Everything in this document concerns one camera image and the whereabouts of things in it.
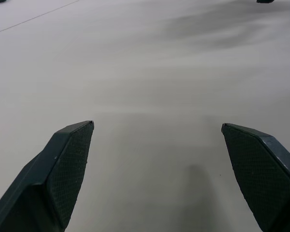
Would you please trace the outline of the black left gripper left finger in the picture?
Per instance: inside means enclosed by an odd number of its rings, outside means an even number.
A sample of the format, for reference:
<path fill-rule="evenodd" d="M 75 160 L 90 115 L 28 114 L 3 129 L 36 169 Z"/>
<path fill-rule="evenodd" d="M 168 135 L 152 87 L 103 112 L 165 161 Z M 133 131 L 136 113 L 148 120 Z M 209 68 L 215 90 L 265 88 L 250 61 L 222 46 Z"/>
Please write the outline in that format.
<path fill-rule="evenodd" d="M 65 232 L 81 189 L 93 121 L 66 126 L 28 162 L 0 199 L 0 232 Z"/>

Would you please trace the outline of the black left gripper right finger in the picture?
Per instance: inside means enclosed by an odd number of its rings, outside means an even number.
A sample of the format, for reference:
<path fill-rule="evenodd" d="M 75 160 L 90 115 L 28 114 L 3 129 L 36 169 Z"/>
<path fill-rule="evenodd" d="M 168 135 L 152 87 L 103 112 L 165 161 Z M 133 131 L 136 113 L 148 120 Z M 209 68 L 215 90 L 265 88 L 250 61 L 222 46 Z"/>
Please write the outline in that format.
<path fill-rule="evenodd" d="M 224 123 L 232 169 L 262 232 L 290 232 L 290 152 L 273 136 Z"/>

